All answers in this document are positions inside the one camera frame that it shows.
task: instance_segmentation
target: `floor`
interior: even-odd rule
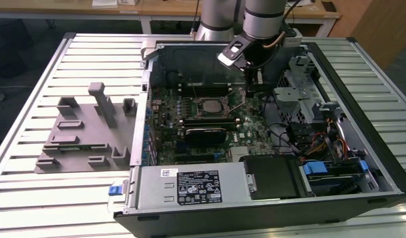
[[[5,94],[5,100],[0,102],[0,142],[4,140],[16,120],[64,33],[142,33],[138,21],[58,20],[53,22],[55,27],[49,28],[45,20],[28,19],[24,20],[24,25],[35,45],[27,50],[19,51],[19,55],[27,64],[27,72],[15,78],[0,77],[0,89]],[[152,22],[152,28],[154,34],[188,34],[191,22],[183,22],[178,25],[176,22],[155,21]],[[4,45],[4,40],[0,37],[0,47],[1,45]],[[386,73],[406,94],[406,49]]]

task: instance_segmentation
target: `blue release tab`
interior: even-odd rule
[[[367,165],[366,161],[365,161],[365,160],[361,160],[361,161],[359,161],[359,164],[361,164],[361,167],[362,167],[363,172],[369,171],[369,165]]]
[[[119,186],[110,186],[110,189],[108,189],[108,196],[120,196],[123,195],[123,186],[119,185]]]
[[[323,162],[309,162],[303,165],[305,173],[310,174],[319,174],[327,173],[327,168]]]

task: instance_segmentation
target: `robot end effector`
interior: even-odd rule
[[[298,47],[302,42],[302,35],[285,22],[290,12],[285,16],[286,3],[287,0],[246,1],[243,32],[218,56],[227,68],[243,71],[248,95],[258,91],[258,71],[275,57],[279,48]]]

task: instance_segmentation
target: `aluminum table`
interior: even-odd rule
[[[91,82],[106,84],[114,102],[138,98],[146,40],[191,40],[188,35],[76,34],[66,38],[0,147],[0,238],[132,238],[112,212],[124,196],[107,206],[108,187],[128,171],[33,173],[49,135],[62,96],[95,103]],[[350,92],[406,169],[406,97],[358,43],[345,38],[306,38],[318,43]],[[333,94],[323,81],[329,96]],[[188,237],[406,237],[406,203],[365,213],[346,222]]]

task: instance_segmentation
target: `orange wire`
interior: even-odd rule
[[[315,145],[315,138],[318,135],[326,134],[325,132],[319,132],[314,135],[314,138],[311,139],[311,147]]]
[[[347,158],[347,143],[345,142],[345,140],[342,140],[341,138],[337,138],[337,140],[341,141],[342,143],[342,150],[343,150],[343,155]]]

